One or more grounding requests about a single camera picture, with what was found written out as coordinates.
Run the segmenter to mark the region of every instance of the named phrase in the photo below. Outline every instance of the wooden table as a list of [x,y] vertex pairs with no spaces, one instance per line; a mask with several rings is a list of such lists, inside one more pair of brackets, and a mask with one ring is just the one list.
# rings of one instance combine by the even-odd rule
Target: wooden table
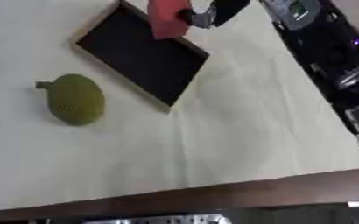
[[0,211],[0,221],[87,216],[178,214],[234,207],[359,201],[359,170],[151,192]]

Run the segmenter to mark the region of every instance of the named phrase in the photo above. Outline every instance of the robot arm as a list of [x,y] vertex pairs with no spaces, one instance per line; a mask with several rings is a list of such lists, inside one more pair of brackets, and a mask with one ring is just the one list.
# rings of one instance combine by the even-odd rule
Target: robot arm
[[[359,139],[359,31],[330,0],[259,0],[292,56]],[[183,10],[190,25],[230,20],[248,0],[215,0],[202,14]]]

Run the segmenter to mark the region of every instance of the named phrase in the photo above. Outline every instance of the white paper surface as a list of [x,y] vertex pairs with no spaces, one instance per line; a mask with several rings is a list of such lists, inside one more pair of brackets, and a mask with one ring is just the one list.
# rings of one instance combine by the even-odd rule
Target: white paper surface
[[[189,32],[211,57],[170,114],[69,49],[110,2],[0,0],[0,209],[359,168],[354,137],[257,2]],[[66,126],[33,88],[68,73],[102,87],[98,122]]]

